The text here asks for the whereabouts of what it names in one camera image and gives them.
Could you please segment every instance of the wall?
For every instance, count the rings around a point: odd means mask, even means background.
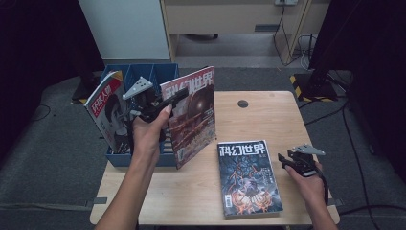
[[[79,0],[101,56],[169,59],[159,0]]]

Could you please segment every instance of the wooden table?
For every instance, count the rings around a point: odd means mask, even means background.
[[[294,96],[286,91],[215,92],[215,127],[217,140],[200,151],[181,170],[156,169],[150,183],[140,224],[147,225],[295,225],[311,224],[296,184],[282,168],[277,153],[287,155],[293,146],[310,144]],[[241,108],[238,101],[248,106]],[[272,167],[280,189],[283,212],[270,218],[225,220],[223,215],[217,142],[266,140]],[[105,204],[95,204],[90,221],[96,224],[117,193],[125,168],[107,164],[98,197]],[[329,206],[336,223],[337,209]]]

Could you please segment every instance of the right hand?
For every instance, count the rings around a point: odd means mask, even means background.
[[[134,152],[131,162],[142,161],[144,164],[155,166],[159,159],[159,135],[161,129],[167,126],[171,110],[170,104],[152,123],[146,123],[140,117],[134,119]]]
[[[322,169],[322,165],[319,162],[315,162],[316,167],[319,170]],[[320,203],[325,203],[325,187],[323,180],[317,175],[312,175],[310,177],[303,177],[299,175],[293,168],[286,166],[287,173],[293,178],[299,187],[299,192],[302,195],[306,205],[318,205]]]

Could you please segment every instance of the standing magazine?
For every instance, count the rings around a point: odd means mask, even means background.
[[[264,140],[217,144],[220,185],[226,218],[283,210]]]
[[[124,93],[122,71],[109,72],[84,104],[113,154],[129,152]]]
[[[206,67],[162,83],[162,97],[165,100],[183,88],[189,89],[189,96],[177,104],[169,119],[177,169],[194,158],[215,138],[214,67]]]

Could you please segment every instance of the blue plastic bin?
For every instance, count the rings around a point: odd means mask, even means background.
[[[155,91],[160,94],[161,87],[159,85],[161,83],[179,78],[178,65],[176,63],[140,63],[107,65],[101,74],[101,80],[112,70],[122,70],[125,91],[127,91],[140,77],[143,77],[152,82]],[[161,155],[156,166],[175,167],[175,156],[171,150],[171,142],[161,142],[160,151]],[[108,148],[106,157],[114,167],[128,167],[131,162],[130,154],[112,154],[111,148]]]

